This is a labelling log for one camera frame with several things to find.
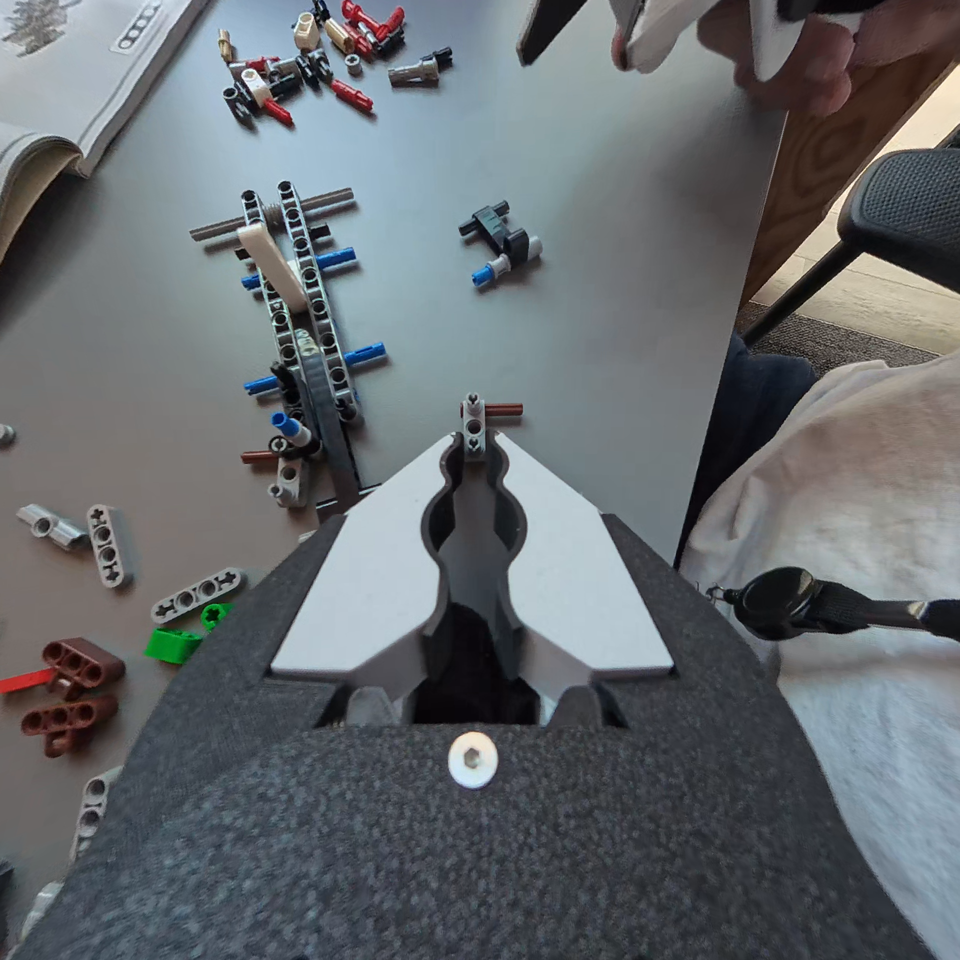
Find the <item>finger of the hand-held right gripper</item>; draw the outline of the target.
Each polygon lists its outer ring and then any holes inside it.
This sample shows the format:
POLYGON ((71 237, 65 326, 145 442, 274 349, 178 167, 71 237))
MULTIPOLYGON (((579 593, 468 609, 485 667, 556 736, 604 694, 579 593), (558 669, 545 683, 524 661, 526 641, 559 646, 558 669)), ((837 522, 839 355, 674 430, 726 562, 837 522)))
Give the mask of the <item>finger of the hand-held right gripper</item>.
POLYGON ((556 41, 587 1, 532 1, 515 51, 522 66, 532 66, 556 41))

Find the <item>grey lego connector brown axle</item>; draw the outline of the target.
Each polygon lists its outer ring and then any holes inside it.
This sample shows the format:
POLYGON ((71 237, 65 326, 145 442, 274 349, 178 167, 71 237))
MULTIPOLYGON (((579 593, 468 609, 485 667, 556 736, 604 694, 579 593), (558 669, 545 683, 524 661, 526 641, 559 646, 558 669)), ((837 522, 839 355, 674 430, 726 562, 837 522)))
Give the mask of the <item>grey lego connector brown axle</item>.
POLYGON ((464 458, 480 462, 486 458, 490 421, 522 417, 522 402, 488 403, 477 391, 468 392, 460 404, 464 458))

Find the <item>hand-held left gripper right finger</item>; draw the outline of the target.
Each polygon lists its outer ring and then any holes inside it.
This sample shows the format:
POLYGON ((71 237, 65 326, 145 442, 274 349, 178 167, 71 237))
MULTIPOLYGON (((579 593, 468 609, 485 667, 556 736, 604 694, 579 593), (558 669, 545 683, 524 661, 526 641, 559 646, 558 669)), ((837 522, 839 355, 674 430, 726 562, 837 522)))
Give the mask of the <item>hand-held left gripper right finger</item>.
POLYGON ((486 434, 497 579, 495 650, 554 705, 567 690, 669 674, 666 642, 592 502, 502 432, 486 434))

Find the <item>long grey lego chassis assembly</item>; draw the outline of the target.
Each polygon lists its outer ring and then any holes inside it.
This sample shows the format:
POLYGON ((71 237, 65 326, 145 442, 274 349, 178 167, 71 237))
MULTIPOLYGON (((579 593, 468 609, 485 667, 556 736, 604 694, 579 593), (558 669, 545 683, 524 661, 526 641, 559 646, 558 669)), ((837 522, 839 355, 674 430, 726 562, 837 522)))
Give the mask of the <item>long grey lego chassis assembly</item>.
POLYGON ((277 462, 271 498, 286 510, 306 506, 314 464, 325 466, 333 494, 316 503, 318 523, 346 513, 376 488, 361 479, 351 434, 365 423, 353 368, 386 359, 382 344, 350 354, 343 349, 334 318, 324 273, 336 266, 353 266, 348 250, 320 251, 331 240, 330 227, 322 220, 331 210, 355 204, 354 190, 343 187, 302 198, 293 183, 284 179, 277 186, 278 202, 264 203, 257 192, 242 192, 240 217, 211 222, 189 230, 190 238, 208 250, 233 247, 246 263, 250 279, 259 282, 260 296, 270 315, 277 360, 270 368, 278 381, 265 393, 278 393, 281 410, 309 433, 297 446, 279 426, 272 428, 268 448, 277 462), (290 244, 291 281, 298 284, 301 301, 290 305, 270 281, 250 247, 254 228, 276 243, 284 237, 290 244))

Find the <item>person's right hand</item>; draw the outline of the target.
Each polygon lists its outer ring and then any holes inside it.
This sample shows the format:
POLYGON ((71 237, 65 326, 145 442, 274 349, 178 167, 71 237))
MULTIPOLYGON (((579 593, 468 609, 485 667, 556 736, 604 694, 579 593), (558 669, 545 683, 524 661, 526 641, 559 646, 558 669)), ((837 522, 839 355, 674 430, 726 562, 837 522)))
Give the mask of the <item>person's right hand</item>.
POLYGON ((887 66, 938 51, 957 60, 959 3, 882 2, 864 13, 856 34, 810 17, 784 66, 768 81, 754 72, 748 2, 714 6, 698 22, 697 37, 705 49, 733 63, 735 85, 762 110, 824 117, 846 104, 853 71, 861 66, 887 66))

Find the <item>black badge reel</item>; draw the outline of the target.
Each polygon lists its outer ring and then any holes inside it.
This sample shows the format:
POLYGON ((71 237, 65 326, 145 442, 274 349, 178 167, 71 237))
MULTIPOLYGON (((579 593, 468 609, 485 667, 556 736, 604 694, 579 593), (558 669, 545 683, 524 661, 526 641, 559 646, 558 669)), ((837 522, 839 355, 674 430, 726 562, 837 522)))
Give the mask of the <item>black badge reel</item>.
POLYGON ((729 606, 755 637, 784 642, 805 634, 844 636, 871 628, 921 632, 959 641, 957 599, 878 600, 795 566, 759 574, 742 587, 714 584, 706 593, 729 606))

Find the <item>wooden table side panel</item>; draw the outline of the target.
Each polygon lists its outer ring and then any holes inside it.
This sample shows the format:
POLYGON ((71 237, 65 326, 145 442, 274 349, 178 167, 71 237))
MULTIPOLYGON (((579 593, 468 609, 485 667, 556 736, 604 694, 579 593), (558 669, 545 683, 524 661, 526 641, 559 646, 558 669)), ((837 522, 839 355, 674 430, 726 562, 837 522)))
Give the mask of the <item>wooden table side panel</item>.
POLYGON ((945 49, 859 66, 836 113, 785 122, 739 306, 757 298, 836 213, 877 158, 934 145, 958 124, 958 55, 945 49))

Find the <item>person's dark pants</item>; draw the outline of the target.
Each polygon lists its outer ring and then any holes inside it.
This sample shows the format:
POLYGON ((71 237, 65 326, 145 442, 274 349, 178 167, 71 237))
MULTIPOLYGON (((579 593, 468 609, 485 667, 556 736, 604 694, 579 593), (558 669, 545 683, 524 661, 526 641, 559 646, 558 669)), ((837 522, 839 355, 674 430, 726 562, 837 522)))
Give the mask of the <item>person's dark pants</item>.
POLYGON ((737 332, 730 335, 679 535, 675 569, 706 503, 777 434, 818 378, 805 358, 753 353, 737 332))

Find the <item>spread of mixed lego pieces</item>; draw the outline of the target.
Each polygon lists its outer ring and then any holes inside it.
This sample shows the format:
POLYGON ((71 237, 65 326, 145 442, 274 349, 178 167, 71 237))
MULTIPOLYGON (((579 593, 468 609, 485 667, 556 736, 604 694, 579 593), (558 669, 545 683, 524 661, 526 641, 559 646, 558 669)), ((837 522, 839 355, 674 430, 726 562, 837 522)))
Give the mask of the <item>spread of mixed lego pieces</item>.
MULTIPOLYGON (((228 474, 208 470, 208 466, 205 460, 191 466, 187 480, 196 490, 188 494, 183 489, 177 499, 179 506, 188 508, 191 537, 198 536, 202 527, 219 526, 228 504, 235 508, 245 503, 244 498, 236 498, 239 487, 228 484, 228 474)), ((31 503, 18 509, 17 518, 35 538, 55 544, 68 554, 92 557, 106 589, 123 593, 134 581, 137 553, 130 550, 124 518, 114 507, 96 503, 78 523, 31 503)), ((172 620, 191 616, 199 607, 238 589, 244 581, 242 570, 229 568, 154 605, 150 617, 161 626, 157 634, 174 646, 174 653, 160 655, 162 660, 181 663, 200 643, 191 633, 169 630, 172 620)), ((124 676, 126 665, 121 656, 80 636, 46 642, 40 656, 42 669, 2 678, 2 697, 18 698, 38 688, 56 697, 55 703, 35 704, 20 722, 21 733, 39 738, 44 755, 56 759, 84 750, 90 738, 116 714, 117 699, 110 686, 124 676)))

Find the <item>lego instruction booklet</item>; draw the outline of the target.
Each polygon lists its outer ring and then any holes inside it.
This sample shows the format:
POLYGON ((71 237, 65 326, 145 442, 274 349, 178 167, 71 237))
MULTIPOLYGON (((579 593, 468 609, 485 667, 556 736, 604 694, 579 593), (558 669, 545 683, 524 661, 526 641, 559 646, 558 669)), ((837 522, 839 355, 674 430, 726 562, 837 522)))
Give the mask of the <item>lego instruction booklet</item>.
POLYGON ((1 3, 1 257, 63 174, 87 179, 205 1, 1 3))

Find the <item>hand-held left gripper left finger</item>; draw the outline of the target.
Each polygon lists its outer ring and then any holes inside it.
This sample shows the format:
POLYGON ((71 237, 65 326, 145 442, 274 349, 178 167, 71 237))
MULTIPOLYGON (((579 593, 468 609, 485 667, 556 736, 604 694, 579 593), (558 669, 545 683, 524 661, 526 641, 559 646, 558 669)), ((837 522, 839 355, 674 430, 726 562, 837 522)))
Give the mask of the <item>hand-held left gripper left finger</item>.
POLYGON ((420 700, 449 670, 462 619, 440 553, 464 464, 462 434, 443 436, 342 517, 272 678, 346 688, 398 722, 424 718, 420 700))

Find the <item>pile of red tan lego pins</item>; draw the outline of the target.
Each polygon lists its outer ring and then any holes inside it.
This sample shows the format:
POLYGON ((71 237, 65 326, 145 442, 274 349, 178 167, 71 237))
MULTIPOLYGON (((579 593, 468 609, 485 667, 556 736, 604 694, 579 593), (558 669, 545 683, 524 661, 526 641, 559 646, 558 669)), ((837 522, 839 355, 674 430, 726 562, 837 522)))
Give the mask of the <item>pile of red tan lego pins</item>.
POLYGON ((285 103, 304 89, 329 90, 359 114, 374 115, 373 99, 336 75, 324 41, 342 57, 347 75, 361 79, 367 66, 390 62, 404 47, 405 10, 396 6, 389 16, 377 19, 358 2, 342 1, 340 7, 336 16, 330 3, 314 1, 301 12, 292 25, 294 54, 289 56, 239 57, 230 34, 219 31, 218 46, 230 75, 222 101, 238 124, 252 130, 258 117, 269 116, 293 128, 285 103))

